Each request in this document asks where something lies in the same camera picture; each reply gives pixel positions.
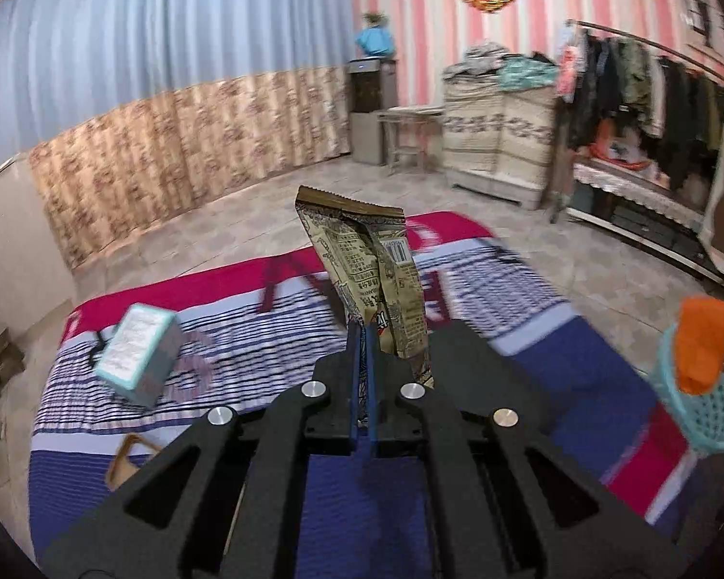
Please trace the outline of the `pile of folded clothes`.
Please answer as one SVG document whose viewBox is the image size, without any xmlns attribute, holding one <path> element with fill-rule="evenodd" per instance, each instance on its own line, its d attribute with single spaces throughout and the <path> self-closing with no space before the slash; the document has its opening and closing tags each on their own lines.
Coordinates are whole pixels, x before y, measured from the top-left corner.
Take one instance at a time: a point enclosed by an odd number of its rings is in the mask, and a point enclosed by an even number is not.
<svg viewBox="0 0 724 579">
<path fill-rule="evenodd" d="M 553 86 L 557 75 L 557 64 L 541 53 L 511 53 L 496 42 L 487 42 L 468 47 L 463 59 L 443 70 L 442 79 L 494 83 L 504 92 L 522 92 Z"/>
</svg>

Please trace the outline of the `light blue laundry basket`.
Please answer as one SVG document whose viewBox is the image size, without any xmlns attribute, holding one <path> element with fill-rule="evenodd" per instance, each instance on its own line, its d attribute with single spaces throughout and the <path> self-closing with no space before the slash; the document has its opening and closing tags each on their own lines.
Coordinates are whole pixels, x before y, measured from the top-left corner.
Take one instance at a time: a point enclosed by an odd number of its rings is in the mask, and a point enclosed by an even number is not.
<svg viewBox="0 0 724 579">
<path fill-rule="evenodd" d="M 663 332 L 654 369 L 646 379 L 692 450 L 700 456 L 720 454 L 724 452 L 724 375 L 703 395 L 680 391 L 673 362 L 675 335 L 675 326 Z"/>
</svg>

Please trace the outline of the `clothes rack with garments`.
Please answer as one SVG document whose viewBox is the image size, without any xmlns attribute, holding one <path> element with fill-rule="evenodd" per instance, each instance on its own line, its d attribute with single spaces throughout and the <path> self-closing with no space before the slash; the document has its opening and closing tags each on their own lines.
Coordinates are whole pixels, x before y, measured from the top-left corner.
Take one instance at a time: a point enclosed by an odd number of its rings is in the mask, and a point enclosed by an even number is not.
<svg viewBox="0 0 724 579">
<path fill-rule="evenodd" d="M 552 213 L 574 205 L 586 186 L 698 229 L 724 134 L 724 75 L 651 39 L 581 20 L 562 26 L 556 59 L 566 177 Z"/>
</svg>

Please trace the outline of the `black flat case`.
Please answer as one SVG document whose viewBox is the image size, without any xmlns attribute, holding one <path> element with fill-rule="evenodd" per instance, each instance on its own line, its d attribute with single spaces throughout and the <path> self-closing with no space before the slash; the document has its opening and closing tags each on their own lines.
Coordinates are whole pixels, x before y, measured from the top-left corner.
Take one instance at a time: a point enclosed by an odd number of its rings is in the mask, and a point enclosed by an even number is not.
<svg viewBox="0 0 724 579">
<path fill-rule="evenodd" d="M 459 411 L 490 418 L 497 409 L 511 409 L 536 430 L 555 426 L 557 406 L 546 390 L 465 321 L 450 321 L 430 333 L 429 353 L 435 387 Z"/>
</svg>

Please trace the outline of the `low shelf with lace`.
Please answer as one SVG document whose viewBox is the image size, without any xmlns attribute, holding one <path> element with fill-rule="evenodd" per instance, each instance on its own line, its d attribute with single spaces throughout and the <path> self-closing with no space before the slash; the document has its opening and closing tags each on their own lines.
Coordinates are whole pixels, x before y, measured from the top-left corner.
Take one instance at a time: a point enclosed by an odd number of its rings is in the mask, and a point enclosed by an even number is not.
<svg viewBox="0 0 724 579">
<path fill-rule="evenodd" d="M 724 286 L 700 241 L 704 212 L 640 173 L 578 157 L 573 192 L 561 212 L 655 252 L 686 271 Z"/>
</svg>

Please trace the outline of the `patterned snack wrapper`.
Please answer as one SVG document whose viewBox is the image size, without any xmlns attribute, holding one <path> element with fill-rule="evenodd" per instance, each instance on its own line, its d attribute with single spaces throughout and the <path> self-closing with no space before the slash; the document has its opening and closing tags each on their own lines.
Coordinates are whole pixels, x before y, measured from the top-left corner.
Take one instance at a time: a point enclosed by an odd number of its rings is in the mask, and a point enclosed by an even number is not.
<svg viewBox="0 0 724 579">
<path fill-rule="evenodd" d="M 425 295 L 404 210 L 301 186 L 295 209 L 349 319 L 378 328 L 380 348 L 432 388 Z"/>
</svg>

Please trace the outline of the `striped blue red bedspread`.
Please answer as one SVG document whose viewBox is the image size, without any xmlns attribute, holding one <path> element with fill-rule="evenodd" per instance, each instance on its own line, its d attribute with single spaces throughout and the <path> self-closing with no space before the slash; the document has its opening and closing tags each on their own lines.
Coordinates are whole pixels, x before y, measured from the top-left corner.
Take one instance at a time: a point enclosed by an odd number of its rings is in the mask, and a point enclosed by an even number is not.
<svg viewBox="0 0 724 579">
<path fill-rule="evenodd" d="M 692 455 L 640 378 L 477 222 L 412 218 L 432 387 L 312 248 L 68 317 L 31 441 L 51 578 L 677 578 Z"/>
</svg>

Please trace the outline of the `grey water dispenser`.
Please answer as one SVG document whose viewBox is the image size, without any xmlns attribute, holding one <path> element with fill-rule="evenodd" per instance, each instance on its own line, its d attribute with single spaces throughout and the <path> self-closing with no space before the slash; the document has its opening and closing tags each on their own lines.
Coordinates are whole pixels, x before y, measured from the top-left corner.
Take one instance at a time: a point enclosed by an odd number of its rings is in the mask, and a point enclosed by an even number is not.
<svg viewBox="0 0 724 579">
<path fill-rule="evenodd" d="M 383 127 L 379 114 L 399 104 L 396 60 L 362 57 L 349 61 L 349 127 L 351 158 L 355 162 L 384 164 Z"/>
</svg>

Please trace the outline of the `teal white tissue box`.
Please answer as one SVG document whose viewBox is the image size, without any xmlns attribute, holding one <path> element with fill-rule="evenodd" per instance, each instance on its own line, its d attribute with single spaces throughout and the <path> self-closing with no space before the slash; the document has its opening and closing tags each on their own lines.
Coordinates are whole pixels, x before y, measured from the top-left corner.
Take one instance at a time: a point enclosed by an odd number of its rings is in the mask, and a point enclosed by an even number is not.
<svg viewBox="0 0 724 579">
<path fill-rule="evenodd" d="M 126 400 L 152 408 L 162 396 L 183 343 L 175 312 L 132 304 L 95 363 L 95 375 Z"/>
</svg>

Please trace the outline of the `beige side cabinet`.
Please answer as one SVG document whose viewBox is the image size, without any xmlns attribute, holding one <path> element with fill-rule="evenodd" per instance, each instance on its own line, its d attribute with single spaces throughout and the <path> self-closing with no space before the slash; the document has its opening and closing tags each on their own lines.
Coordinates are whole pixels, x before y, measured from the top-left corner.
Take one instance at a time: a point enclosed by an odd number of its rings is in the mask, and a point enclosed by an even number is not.
<svg viewBox="0 0 724 579">
<path fill-rule="evenodd" d="M 20 336 L 61 304 L 75 284 L 44 212 L 25 154 L 0 166 L 0 335 Z"/>
</svg>

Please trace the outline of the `blue vase with plant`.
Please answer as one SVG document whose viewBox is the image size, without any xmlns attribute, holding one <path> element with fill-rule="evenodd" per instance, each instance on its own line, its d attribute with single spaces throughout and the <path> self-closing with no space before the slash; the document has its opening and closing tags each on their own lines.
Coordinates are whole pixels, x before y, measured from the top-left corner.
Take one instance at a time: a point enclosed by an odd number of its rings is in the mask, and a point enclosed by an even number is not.
<svg viewBox="0 0 724 579">
<path fill-rule="evenodd" d="M 395 39 L 388 27 L 388 17 L 384 13 L 370 11 L 363 15 L 366 24 L 357 34 L 355 44 L 365 57 L 392 59 L 396 54 Z"/>
</svg>

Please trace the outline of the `orange plastic bag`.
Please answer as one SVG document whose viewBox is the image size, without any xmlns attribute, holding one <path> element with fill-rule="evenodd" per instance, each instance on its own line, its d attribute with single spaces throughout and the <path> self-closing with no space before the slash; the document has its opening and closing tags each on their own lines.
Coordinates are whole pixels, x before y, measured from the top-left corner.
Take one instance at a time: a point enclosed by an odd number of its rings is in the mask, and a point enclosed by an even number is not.
<svg viewBox="0 0 724 579">
<path fill-rule="evenodd" d="M 710 392 L 724 371 L 724 301 L 713 297 L 685 299 L 673 336 L 673 361 L 680 391 Z"/>
</svg>

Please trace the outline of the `brown cardboard piece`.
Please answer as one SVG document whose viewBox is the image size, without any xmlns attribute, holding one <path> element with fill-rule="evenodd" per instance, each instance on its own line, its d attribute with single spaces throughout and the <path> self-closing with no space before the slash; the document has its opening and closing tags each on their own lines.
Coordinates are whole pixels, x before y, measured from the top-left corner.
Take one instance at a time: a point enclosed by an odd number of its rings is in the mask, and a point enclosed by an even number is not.
<svg viewBox="0 0 724 579">
<path fill-rule="evenodd" d="M 119 489 L 123 483 L 132 478 L 139 470 L 139 465 L 133 460 L 133 451 L 136 448 L 145 450 L 147 459 L 152 459 L 158 455 L 162 448 L 151 442 L 150 439 L 142 437 L 142 435 L 129 433 L 126 434 L 120 447 L 117 448 L 113 459 L 108 465 L 107 473 L 105 473 L 104 482 L 110 492 Z"/>
</svg>

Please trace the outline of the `blue and floral curtain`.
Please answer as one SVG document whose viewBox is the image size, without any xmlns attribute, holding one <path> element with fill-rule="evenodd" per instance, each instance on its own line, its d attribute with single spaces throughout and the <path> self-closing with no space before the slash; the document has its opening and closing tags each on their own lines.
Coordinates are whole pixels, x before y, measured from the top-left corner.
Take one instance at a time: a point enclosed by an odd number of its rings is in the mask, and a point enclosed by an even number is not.
<svg viewBox="0 0 724 579">
<path fill-rule="evenodd" d="M 0 0 L 0 164 L 62 255 L 346 154 L 351 0 Z"/>
</svg>

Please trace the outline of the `cabinet with patterned cover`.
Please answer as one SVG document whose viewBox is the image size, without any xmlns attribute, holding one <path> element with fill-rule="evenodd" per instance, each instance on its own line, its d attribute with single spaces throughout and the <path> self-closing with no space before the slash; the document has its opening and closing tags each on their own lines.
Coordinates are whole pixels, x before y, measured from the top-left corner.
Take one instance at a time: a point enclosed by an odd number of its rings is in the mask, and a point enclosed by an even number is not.
<svg viewBox="0 0 724 579">
<path fill-rule="evenodd" d="M 489 77 L 448 81 L 442 118 L 448 184 L 539 208 L 551 175 L 555 111 L 551 85 L 509 92 Z"/>
</svg>

